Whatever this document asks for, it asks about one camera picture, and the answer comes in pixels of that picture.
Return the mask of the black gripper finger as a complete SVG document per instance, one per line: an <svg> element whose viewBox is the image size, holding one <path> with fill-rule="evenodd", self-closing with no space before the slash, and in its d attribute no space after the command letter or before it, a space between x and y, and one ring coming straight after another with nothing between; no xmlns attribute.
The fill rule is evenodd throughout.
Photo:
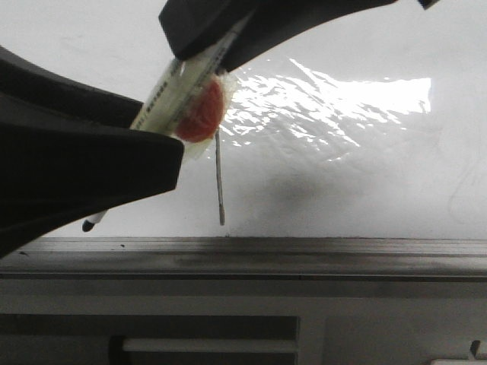
<svg viewBox="0 0 487 365"><path fill-rule="evenodd" d="M172 53L186 61L242 28L219 65L232 71L292 37L393 0L168 1L159 22Z"/></svg>
<svg viewBox="0 0 487 365"><path fill-rule="evenodd" d="M1 254L173 190L180 141L130 129L141 103L1 50Z"/></svg>

